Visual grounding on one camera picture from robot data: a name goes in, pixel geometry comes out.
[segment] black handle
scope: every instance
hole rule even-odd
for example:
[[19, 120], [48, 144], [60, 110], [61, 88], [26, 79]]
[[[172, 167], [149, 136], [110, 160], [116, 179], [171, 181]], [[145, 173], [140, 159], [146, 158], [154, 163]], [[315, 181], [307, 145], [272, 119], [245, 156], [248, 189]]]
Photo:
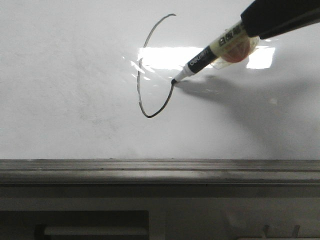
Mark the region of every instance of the black handle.
[[267, 39], [320, 22], [320, 0], [255, 0], [241, 19], [249, 37]]

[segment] whiteboard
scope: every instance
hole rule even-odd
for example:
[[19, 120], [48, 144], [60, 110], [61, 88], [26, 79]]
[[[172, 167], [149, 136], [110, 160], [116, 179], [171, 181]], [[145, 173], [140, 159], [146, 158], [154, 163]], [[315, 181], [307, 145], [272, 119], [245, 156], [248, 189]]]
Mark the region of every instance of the whiteboard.
[[141, 79], [149, 114], [181, 61], [250, 3], [0, 0], [0, 159], [318, 159], [319, 24], [177, 84], [155, 118], [140, 111], [139, 53], [159, 19], [177, 15], [149, 42], [154, 72]]

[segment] white surface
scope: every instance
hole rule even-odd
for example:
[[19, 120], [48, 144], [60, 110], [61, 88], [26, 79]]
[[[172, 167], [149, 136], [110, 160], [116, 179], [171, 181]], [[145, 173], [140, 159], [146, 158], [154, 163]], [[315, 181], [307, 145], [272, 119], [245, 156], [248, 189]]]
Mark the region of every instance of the white surface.
[[[0, 0], [0, 158], [318, 159], [319, 24], [261, 41], [269, 68], [206, 68], [159, 116], [140, 112], [135, 64], [153, 25], [177, 14], [151, 48], [203, 48], [250, 2]], [[178, 70], [144, 71], [150, 114]]]

